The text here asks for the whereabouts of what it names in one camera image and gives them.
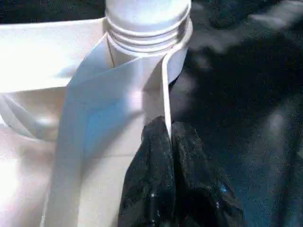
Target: white plastic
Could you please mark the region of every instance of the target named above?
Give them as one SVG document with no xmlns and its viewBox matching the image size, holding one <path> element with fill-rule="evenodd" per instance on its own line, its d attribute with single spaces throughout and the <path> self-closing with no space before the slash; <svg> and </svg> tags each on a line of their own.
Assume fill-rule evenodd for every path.
<svg viewBox="0 0 303 227">
<path fill-rule="evenodd" d="M 124 175 L 141 144 L 144 125 L 163 115 L 171 134 L 168 84 L 182 70 L 192 34 L 188 17 L 190 2 L 177 0 L 180 7 L 174 1 L 163 1 L 161 6 L 156 1 L 148 2 L 158 6 L 157 10 L 161 8 L 162 13 L 166 12 L 167 19 L 151 29 L 148 24 L 140 24 L 140 15 L 134 17 L 135 13 L 131 33 L 127 33 L 130 31 L 126 30 L 130 28 L 127 24 L 123 27 L 113 19 L 110 20 L 115 22 L 113 26 L 106 18 L 88 21 L 88 29 L 83 22 L 66 22 L 62 27 L 59 23 L 21 25 L 15 26 L 13 32 L 8 27 L 0 27 L 0 31 L 7 31 L 4 43 L 11 47 L 7 48 L 11 50 L 11 58 L 6 61 L 11 65 L 9 68 L 12 68 L 13 52 L 25 58 L 23 51 L 30 53 L 30 49 L 34 50 L 34 54 L 28 54 L 32 61 L 47 59 L 52 62 L 57 56 L 77 59 L 69 66 L 74 69 L 79 65 L 79 58 L 83 60 L 72 76 L 65 75 L 64 70 L 48 73 L 31 65 L 35 73 L 31 78 L 31 67 L 24 70 L 28 80 L 24 79 L 24 87 L 20 84 L 8 89 L 3 87 L 0 113 L 4 122 L 19 134 L 54 140 L 62 112 L 42 227 L 115 227 Z M 115 10 L 111 12 L 108 7 L 107 15 L 111 12 L 113 18 Z M 124 30 L 117 31 L 116 25 Z M 14 48 L 9 43 L 10 37 L 18 34 L 21 34 L 18 42 L 25 40 L 30 49 Z M 54 50 L 51 58 L 38 52 L 41 46 L 35 46 L 30 37 L 40 37 L 49 44 L 45 50 L 46 53 Z M 85 43 L 79 55 L 73 52 L 77 41 L 80 41 L 79 49 L 81 42 Z M 49 103 L 45 101 L 48 96 L 51 97 Z"/>
</svg>

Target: dark background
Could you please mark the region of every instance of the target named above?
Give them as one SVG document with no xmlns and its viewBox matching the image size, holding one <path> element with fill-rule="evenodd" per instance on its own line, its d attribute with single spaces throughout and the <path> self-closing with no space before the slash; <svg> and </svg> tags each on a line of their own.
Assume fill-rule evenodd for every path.
<svg viewBox="0 0 303 227">
<path fill-rule="evenodd" d="M 93 0 L 7 0 L 0 6 L 0 23 L 92 19 L 105 9 Z M 301 5 L 284 12 L 298 11 Z M 247 226 L 303 226 L 302 17 L 278 30 L 268 25 L 270 16 L 218 30 L 209 15 L 206 0 L 193 2 L 194 34 L 171 86 L 172 118 L 192 124 L 225 169 Z"/>
</svg>

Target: white cap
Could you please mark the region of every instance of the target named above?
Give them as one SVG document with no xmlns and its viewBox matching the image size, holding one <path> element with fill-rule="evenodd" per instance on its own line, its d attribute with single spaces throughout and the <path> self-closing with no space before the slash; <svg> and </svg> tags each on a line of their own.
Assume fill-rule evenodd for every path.
<svg viewBox="0 0 303 227">
<path fill-rule="evenodd" d="M 109 34 L 123 48 L 157 52 L 182 39 L 190 0 L 107 0 Z"/>
</svg>

